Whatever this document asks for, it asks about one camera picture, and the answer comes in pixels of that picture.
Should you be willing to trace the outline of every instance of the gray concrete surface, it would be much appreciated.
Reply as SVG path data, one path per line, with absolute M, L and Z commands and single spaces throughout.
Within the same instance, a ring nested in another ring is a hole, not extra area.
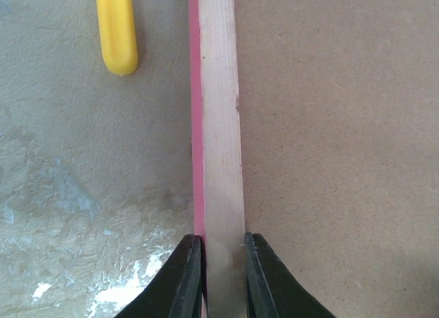
M 192 230 L 187 0 L 134 0 L 141 64 L 95 0 L 0 0 L 0 316 L 112 317 Z

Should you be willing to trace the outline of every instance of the concrete floor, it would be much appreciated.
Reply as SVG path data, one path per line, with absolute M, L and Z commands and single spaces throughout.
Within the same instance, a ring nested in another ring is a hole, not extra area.
M 344 317 L 439 317 L 439 0 L 235 0 L 246 222 Z
M 193 230 L 187 0 L 134 0 L 141 65 L 95 0 L 0 0 L 0 317 L 112 317 Z

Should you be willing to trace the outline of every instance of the wooden strip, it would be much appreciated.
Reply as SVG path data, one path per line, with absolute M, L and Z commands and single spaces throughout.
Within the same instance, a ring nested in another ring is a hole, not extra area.
M 247 315 L 234 8 L 189 1 L 195 232 L 206 246 L 212 318 Z

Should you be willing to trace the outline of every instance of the yellow plastic handle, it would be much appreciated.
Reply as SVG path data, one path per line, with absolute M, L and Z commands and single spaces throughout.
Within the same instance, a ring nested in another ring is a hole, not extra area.
M 116 75 L 136 71 L 136 30 L 132 0 L 96 0 L 102 57 L 108 70 Z

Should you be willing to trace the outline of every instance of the white paint stain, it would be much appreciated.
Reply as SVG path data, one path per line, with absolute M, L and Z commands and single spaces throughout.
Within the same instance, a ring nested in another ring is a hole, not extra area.
M 14 211 L 8 206 L 8 203 L 4 203 L 3 209 L 0 212 L 3 222 L 7 224 L 14 224 Z
M 145 286 L 141 285 L 139 279 L 140 264 L 138 261 L 134 262 L 133 277 L 123 286 L 109 286 L 106 290 L 100 291 L 95 296 L 95 301 L 90 308 L 90 315 L 88 318 L 93 318 L 96 315 L 96 310 L 99 304 L 113 303 L 115 305 L 114 311 L 120 311 L 134 300 L 140 293 L 142 293 Z
M 158 270 L 162 267 L 162 262 L 160 261 L 161 255 L 152 254 L 150 256 L 150 261 L 148 262 L 148 265 L 146 266 L 145 273 L 142 275 L 142 278 L 146 277 L 154 277 Z
M 34 301 L 38 301 L 41 296 L 43 296 L 44 292 L 51 288 L 52 285 L 45 284 L 45 283 L 38 283 L 38 287 L 34 291 L 34 294 L 32 297 L 34 298 Z
M 145 273 L 139 277 L 140 262 L 135 261 L 133 270 L 133 276 L 124 285 L 113 286 L 110 285 L 107 289 L 100 291 L 96 296 L 89 308 L 89 315 L 87 318 L 94 318 L 97 314 L 99 305 L 105 303 L 114 304 L 113 310 L 108 314 L 118 313 L 122 308 L 127 306 L 132 300 L 134 300 L 145 287 L 149 284 L 151 279 L 157 274 L 158 270 L 163 266 L 160 257 L 163 254 L 169 254 L 172 251 L 163 250 L 160 248 L 157 252 L 150 256 L 150 261 L 147 264 Z

